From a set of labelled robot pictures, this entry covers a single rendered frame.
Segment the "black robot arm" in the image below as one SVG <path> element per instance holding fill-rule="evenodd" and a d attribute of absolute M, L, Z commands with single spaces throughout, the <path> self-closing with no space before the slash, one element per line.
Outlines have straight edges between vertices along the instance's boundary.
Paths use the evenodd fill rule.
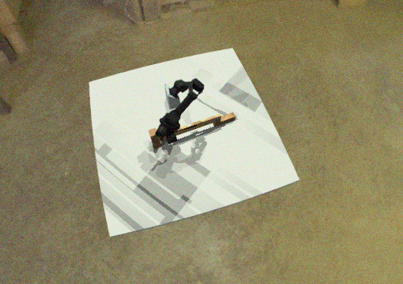
<path fill-rule="evenodd" d="M 162 118 L 162 124 L 156 130 L 156 136 L 163 138 L 167 129 L 177 130 L 180 128 L 179 119 L 181 114 L 187 107 L 198 97 L 198 94 L 202 94 L 205 85 L 201 83 L 197 78 L 192 79 L 190 82 L 184 82 L 182 79 L 178 79 L 174 82 L 174 86 L 169 88 L 169 94 L 176 98 L 176 96 L 181 92 L 189 90 L 188 95 L 181 101 L 181 103 L 176 107 L 176 109 L 166 113 Z M 193 89 L 198 92 L 195 94 Z M 171 126 L 172 125 L 172 126 Z"/>

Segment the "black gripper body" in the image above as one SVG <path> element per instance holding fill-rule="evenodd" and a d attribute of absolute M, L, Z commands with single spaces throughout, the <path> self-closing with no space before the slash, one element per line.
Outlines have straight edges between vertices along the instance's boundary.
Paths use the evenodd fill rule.
<path fill-rule="evenodd" d="M 162 122 L 162 118 L 160 119 L 160 123 Z M 161 123 L 162 124 L 162 123 Z M 166 137 L 167 143 L 171 144 L 173 142 L 177 141 L 176 135 L 173 134 L 173 132 L 170 129 L 167 129 L 166 134 L 168 137 Z"/>

